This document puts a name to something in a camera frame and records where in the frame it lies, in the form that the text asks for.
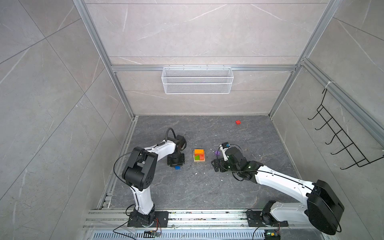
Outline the orange-yellow rectangular block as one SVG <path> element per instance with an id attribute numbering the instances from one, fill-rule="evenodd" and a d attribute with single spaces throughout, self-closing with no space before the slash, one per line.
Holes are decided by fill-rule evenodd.
<path id="1" fill-rule="evenodd" d="M 204 155 L 204 154 L 205 154 L 205 151 L 202 150 L 202 149 L 195 149 L 195 150 L 194 150 L 194 154 L 195 154 L 195 155 Z"/>

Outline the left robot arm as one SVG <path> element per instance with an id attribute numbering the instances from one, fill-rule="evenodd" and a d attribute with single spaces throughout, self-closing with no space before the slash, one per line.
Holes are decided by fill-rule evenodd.
<path id="1" fill-rule="evenodd" d="M 122 178 L 134 195 L 134 217 L 144 226 L 150 226 L 155 220 L 155 205 L 152 201 L 150 185 L 154 180 L 157 162 L 167 158 L 172 167 L 184 164 L 187 142 L 180 139 L 163 140 L 146 148 L 135 147 L 122 173 Z"/>

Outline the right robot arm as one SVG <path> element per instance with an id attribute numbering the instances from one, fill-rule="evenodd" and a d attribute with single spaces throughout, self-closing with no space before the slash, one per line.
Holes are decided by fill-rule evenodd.
<path id="1" fill-rule="evenodd" d="M 215 172 L 230 172 L 239 182 L 250 181 L 273 188 L 295 199 L 295 203 L 268 201 L 261 212 L 248 214 L 259 226 L 277 227 L 283 223 L 311 224 L 327 235 L 342 231 L 340 224 L 345 207 L 324 181 L 315 183 L 279 173 L 256 161 L 242 160 L 231 164 L 224 159 L 211 162 Z"/>

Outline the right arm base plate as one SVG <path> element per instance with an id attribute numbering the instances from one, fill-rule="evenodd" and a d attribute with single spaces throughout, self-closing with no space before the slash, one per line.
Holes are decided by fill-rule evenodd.
<path id="1" fill-rule="evenodd" d="M 287 221 L 278 222 L 271 214 L 262 211 L 246 210 L 246 219 L 249 227 L 288 227 Z"/>

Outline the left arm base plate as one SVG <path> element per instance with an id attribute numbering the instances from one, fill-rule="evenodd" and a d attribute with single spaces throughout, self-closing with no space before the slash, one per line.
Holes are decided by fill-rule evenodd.
<path id="1" fill-rule="evenodd" d="M 165 228 L 168 226 L 168 221 L 169 212 L 166 211 L 152 211 L 148 215 L 133 211 L 130 213 L 127 226 L 136 228 Z"/>

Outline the aluminium mounting rail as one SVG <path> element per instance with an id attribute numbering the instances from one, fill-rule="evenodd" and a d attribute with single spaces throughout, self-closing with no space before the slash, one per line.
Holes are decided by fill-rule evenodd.
<path id="1" fill-rule="evenodd" d="M 246 219 L 246 210 L 243 209 L 216 209 L 216 210 L 162 210 L 169 212 L 168 226 L 162 229 L 176 228 L 256 228 L 249 227 Z M 120 225 L 127 226 L 131 210 L 91 210 L 82 223 L 83 228 L 87 229 L 113 229 Z M 300 215 L 298 210 L 290 209 L 289 215 L 284 218 L 288 227 L 313 229 L 314 226 Z M 260 228 L 278 228 L 278 227 L 260 227 Z"/>

